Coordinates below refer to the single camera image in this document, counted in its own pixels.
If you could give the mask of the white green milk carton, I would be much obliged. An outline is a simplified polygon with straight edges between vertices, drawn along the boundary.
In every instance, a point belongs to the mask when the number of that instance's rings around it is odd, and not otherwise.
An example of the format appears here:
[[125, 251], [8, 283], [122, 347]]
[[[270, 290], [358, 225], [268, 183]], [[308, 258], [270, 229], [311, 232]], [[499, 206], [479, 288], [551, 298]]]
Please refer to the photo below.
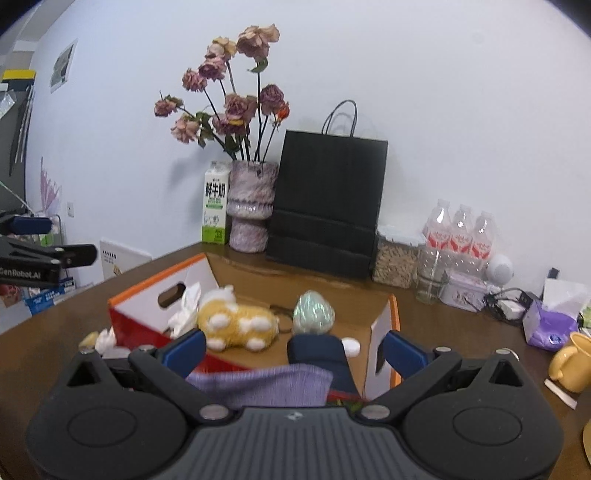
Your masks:
[[212, 162], [204, 174], [201, 241], [208, 244], [228, 243], [228, 191], [231, 163]]

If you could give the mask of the dried rose bouquet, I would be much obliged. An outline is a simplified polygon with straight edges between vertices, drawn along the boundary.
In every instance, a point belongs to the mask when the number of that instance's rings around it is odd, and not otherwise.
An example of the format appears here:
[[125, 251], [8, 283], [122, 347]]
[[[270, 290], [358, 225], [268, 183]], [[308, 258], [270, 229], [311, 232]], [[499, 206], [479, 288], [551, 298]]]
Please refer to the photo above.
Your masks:
[[[181, 98], [160, 94], [153, 115], [176, 117], [170, 134], [180, 143], [205, 147], [213, 142], [231, 160], [263, 164], [276, 131], [290, 116], [283, 90], [262, 81], [270, 64], [270, 47], [279, 41], [280, 30], [273, 24], [246, 27], [235, 40], [212, 39], [200, 65], [186, 69], [181, 77], [184, 91], [204, 95], [205, 107], [192, 111]], [[252, 60], [249, 73], [256, 79], [252, 94], [236, 88], [232, 61], [239, 55]]]

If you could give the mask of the water bottle middle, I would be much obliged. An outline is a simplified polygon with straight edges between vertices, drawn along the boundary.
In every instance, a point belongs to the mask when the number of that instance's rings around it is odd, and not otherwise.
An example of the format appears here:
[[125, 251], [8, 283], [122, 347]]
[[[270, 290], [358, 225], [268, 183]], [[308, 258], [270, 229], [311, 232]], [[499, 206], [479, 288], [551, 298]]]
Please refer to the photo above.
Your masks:
[[450, 227], [449, 248], [456, 261], [461, 261], [469, 253], [473, 240], [472, 208], [461, 204], [454, 214]]

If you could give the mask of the purple knitted cloth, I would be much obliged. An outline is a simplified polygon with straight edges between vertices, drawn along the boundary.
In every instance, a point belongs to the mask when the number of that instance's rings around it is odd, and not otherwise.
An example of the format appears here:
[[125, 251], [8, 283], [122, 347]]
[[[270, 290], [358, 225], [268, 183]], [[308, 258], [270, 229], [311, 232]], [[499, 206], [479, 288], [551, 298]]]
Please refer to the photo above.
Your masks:
[[322, 407], [334, 376], [307, 364], [236, 372], [191, 373], [186, 381], [230, 409]]

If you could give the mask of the orange cardboard box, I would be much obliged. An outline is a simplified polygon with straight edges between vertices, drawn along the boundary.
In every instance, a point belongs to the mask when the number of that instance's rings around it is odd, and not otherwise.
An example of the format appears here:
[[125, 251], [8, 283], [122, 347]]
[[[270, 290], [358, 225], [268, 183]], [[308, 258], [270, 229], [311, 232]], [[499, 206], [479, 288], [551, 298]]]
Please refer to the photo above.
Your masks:
[[108, 309], [117, 344], [129, 350], [203, 330], [202, 372], [286, 364], [291, 336], [310, 332], [344, 348], [353, 393], [372, 400], [401, 382], [379, 361], [384, 337], [400, 327], [397, 300], [361, 283], [200, 253], [112, 297]]

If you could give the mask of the water bottle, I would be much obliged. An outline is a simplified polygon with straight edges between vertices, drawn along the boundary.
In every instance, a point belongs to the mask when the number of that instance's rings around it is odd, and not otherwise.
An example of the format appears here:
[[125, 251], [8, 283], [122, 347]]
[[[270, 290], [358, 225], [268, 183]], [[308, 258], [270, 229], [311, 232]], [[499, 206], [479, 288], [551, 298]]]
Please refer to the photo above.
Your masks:
[[477, 218], [472, 233], [470, 257], [475, 264], [482, 266], [491, 256], [496, 236], [496, 224], [493, 215], [483, 211]]
[[446, 250], [451, 238], [450, 202], [439, 199], [437, 205], [431, 211], [425, 226], [423, 235], [426, 239], [425, 251], [429, 254], [438, 254]]
[[454, 214], [450, 227], [449, 248], [456, 261], [461, 261], [469, 253], [473, 240], [472, 208], [461, 204]]

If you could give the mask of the water bottle right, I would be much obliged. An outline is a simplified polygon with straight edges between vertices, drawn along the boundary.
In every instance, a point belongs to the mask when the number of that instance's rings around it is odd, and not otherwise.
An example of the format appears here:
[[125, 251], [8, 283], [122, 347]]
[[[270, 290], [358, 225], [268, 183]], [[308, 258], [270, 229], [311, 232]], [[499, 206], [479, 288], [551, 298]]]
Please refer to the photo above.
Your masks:
[[483, 211], [477, 218], [472, 233], [470, 257], [475, 264], [482, 266], [491, 256], [496, 236], [496, 224], [493, 215]]

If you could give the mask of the empty glass cup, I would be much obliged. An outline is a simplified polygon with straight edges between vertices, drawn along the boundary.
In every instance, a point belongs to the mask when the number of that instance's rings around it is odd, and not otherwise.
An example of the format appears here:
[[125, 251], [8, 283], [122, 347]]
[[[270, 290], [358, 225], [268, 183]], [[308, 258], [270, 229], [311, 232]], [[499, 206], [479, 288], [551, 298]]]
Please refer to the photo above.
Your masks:
[[420, 302], [434, 304], [439, 300], [450, 264], [448, 250], [422, 248], [416, 270], [416, 298]]

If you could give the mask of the clear jar of seeds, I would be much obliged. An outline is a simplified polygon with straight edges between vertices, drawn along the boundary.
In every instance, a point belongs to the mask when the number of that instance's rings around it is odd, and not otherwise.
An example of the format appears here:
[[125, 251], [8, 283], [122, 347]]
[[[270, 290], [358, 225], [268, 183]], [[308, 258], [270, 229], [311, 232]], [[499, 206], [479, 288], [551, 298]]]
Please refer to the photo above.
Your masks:
[[411, 288], [425, 243], [422, 233], [406, 234], [394, 227], [380, 225], [372, 279], [383, 285]]

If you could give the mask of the water bottle left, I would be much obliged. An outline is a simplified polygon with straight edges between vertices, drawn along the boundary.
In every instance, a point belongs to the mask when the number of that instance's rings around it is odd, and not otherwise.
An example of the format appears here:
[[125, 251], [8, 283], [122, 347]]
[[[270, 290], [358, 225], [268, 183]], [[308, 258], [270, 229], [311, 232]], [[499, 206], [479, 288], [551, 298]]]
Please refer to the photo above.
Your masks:
[[446, 250], [451, 238], [450, 202], [439, 199], [437, 205], [431, 211], [425, 226], [423, 235], [426, 239], [425, 251], [429, 254], [438, 254]]

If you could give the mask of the pale green mesh ball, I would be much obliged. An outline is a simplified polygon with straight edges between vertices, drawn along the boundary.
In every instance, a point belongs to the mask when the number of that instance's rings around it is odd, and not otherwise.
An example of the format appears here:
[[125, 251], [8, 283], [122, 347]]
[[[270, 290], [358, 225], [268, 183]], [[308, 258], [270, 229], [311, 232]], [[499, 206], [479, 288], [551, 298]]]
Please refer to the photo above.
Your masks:
[[293, 312], [294, 334], [327, 334], [335, 323], [335, 310], [321, 294], [308, 290]]

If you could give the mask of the white tin box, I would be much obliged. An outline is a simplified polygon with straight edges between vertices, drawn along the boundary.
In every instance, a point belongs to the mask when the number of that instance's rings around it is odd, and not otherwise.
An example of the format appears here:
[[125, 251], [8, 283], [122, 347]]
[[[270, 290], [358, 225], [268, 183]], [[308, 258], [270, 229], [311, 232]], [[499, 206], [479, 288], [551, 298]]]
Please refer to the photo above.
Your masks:
[[492, 292], [492, 286], [480, 278], [446, 270], [439, 299], [445, 305], [471, 312], [484, 308], [485, 296]]

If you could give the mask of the dark blue pouch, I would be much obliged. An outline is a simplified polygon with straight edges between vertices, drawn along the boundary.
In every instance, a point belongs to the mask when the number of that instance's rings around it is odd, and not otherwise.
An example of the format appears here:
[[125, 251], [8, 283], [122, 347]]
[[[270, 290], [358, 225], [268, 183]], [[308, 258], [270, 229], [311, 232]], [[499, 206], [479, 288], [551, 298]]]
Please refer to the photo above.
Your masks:
[[338, 337], [329, 334], [294, 335], [287, 341], [287, 360], [290, 364], [307, 364], [327, 370], [332, 373], [332, 390], [359, 395], [344, 346]]

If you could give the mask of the yellow plush toy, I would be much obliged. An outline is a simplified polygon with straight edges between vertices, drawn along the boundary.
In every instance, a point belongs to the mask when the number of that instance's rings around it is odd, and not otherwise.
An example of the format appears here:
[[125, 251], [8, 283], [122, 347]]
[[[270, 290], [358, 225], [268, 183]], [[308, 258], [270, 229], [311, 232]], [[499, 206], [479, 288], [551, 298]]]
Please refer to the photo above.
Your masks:
[[239, 303], [231, 285], [200, 297], [197, 327], [204, 332], [207, 349], [213, 352], [228, 348], [263, 351], [280, 334], [276, 314], [267, 308]]

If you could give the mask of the blue booklets on floor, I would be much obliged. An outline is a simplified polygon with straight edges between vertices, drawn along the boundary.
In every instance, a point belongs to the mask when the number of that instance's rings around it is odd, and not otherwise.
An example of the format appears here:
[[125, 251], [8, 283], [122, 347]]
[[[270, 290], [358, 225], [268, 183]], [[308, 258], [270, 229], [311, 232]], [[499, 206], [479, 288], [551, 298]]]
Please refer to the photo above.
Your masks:
[[61, 279], [57, 286], [51, 288], [26, 288], [24, 302], [29, 309], [29, 312], [32, 315], [36, 315], [51, 308], [63, 296], [73, 292], [75, 289], [75, 280], [72, 277], [66, 277]]

